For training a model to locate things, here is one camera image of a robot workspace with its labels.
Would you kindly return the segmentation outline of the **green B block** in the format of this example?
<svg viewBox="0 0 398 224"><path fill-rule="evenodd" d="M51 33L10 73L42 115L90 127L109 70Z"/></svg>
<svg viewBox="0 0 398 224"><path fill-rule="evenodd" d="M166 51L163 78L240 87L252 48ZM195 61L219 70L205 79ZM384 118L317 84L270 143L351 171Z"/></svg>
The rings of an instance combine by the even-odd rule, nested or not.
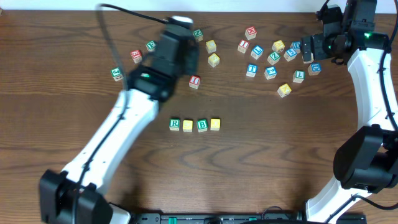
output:
<svg viewBox="0 0 398 224"><path fill-rule="evenodd" d="M208 130L208 123L206 119L200 119L197 121L197 130L199 133Z"/></svg>

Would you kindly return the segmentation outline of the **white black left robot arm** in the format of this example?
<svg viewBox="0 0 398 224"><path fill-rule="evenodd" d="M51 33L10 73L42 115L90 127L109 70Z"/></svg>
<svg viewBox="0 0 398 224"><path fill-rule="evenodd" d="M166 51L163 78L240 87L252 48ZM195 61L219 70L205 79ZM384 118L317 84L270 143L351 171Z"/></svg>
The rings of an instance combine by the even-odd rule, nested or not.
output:
<svg viewBox="0 0 398 224"><path fill-rule="evenodd" d="M39 182L44 223L130 223L131 212L105 195L124 156L174 93L177 80L193 74L198 47L190 30L168 25L150 66L130 73L127 90L83 150L56 173L46 170Z"/></svg>

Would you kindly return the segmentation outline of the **yellow O block front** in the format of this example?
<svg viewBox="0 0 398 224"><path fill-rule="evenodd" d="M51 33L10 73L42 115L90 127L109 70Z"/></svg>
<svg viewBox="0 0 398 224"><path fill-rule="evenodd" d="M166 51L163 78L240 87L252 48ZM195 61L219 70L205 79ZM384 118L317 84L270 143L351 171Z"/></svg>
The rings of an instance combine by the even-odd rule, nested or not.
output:
<svg viewBox="0 0 398 224"><path fill-rule="evenodd" d="M183 132L192 132L193 131L193 121L192 120L183 120L182 124Z"/></svg>

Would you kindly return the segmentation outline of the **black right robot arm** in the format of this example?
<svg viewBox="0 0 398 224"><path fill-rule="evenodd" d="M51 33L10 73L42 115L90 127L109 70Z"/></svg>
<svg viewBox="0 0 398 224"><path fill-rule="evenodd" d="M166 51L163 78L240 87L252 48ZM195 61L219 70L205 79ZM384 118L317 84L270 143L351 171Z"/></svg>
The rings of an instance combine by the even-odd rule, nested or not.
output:
<svg viewBox="0 0 398 224"><path fill-rule="evenodd" d="M303 59L343 59L354 83L358 130L337 150L333 177L305 204L303 220L337 223L357 200L397 185L397 101L386 34L353 31L307 36Z"/></svg>

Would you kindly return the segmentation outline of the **green R block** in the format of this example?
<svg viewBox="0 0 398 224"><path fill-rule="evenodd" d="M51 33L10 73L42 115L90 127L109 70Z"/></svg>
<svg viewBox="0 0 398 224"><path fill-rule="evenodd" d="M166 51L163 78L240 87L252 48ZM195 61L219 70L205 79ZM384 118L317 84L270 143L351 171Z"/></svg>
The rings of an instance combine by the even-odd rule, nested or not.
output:
<svg viewBox="0 0 398 224"><path fill-rule="evenodd" d="M169 121L169 129L171 131L179 131L180 130L180 120L179 119L170 119Z"/></svg>

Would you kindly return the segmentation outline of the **yellow o block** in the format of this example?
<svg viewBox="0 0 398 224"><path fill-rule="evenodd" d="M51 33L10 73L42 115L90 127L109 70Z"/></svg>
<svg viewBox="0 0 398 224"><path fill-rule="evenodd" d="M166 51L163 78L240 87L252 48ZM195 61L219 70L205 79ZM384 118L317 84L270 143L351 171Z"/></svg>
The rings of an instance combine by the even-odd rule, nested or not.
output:
<svg viewBox="0 0 398 224"><path fill-rule="evenodd" d="M193 121L192 120L183 120L182 124L183 132L192 132L193 131Z"/></svg>
<svg viewBox="0 0 398 224"><path fill-rule="evenodd" d="M219 118L211 118L210 129L212 131L219 131L221 127L221 120Z"/></svg>

